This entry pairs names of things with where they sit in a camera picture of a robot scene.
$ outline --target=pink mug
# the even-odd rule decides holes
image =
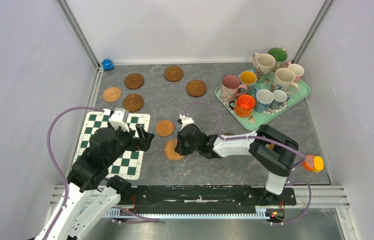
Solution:
[[[287,62],[285,63],[285,67],[293,71],[294,74],[296,75],[296,79],[294,79],[295,83],[298,82],[302,78],[303,74],[305,74],[305,69],[298,64]]]
[[[240,79],[235,75],[226,75],[222,79],[222,86],[221,86],[221,99],[229,102],[234,100],[239,95],[243,95],[247,92],[247,86],[241,84]]]

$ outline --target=woven coaster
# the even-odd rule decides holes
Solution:
[[[178,143],[177,139],[169,140],[165,144],[165,155],[167,158],[169,158],[172,161],[178,161],[181,160],[184,156],[180,155],[179,153],[175,152],[176,144]]]

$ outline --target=mug handle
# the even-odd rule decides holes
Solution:
[[[245,89],[246,91],[239,91],[239,92],[237,92],[237,97],[240,96],[240,95],[246,94],[247,90],[249,88],[247,87],[247,85],[240,84],[238,90],[240,90],[240,89]]]
[[[257,57],[259,56],[258,52],[253,53],[252,60],[253,60],[253,66],[257,66]]]
[[[256,98],[256,94],[257,94],[257,91],[259,91],[260,89],[258,87],[254,88],[253,89],[253,96],[254,98]]]
[[[232,110],[234,110],[235,106],[231,106],[231,104],[235,104],[235,100],[231,100],[231,101],[229,101],[229,103],[228,103],[228,106],[229,106]]]
[[[298,93],[299,90],[300,90],[300,86],[295,82],[292,82],[291,85],[295,86],[297,88],[297,91],[286,91],[285,93],[286,94],[296,94],[296,93]]]

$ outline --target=chessboard mat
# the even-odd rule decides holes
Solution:
[[[103,112],[91,111],[87,113],[82,126],[81,135],[78,140],[78,146],[73,162],[79,159],[84,150],[89,147],[90,137],[94,135],[99,128],[107,127],[109,116],[104,115]],[[150,123],[150,115],[130,113],[126,123],[129,128],[135,130],[136,124],[143,125],[147,131]],[[144,151],[125,151],[120,158],[118,158],[111,167],[109,167],[109,174],[107,178],[119,175],[124,179],[137,180],[140,178],[141,164],[143,161]]]

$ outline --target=floral mug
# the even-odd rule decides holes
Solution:
[[[222,78],[221,99],[229,102],[247,92],[247,86],[241,84],[240,79],[235,75],[226,75]]]

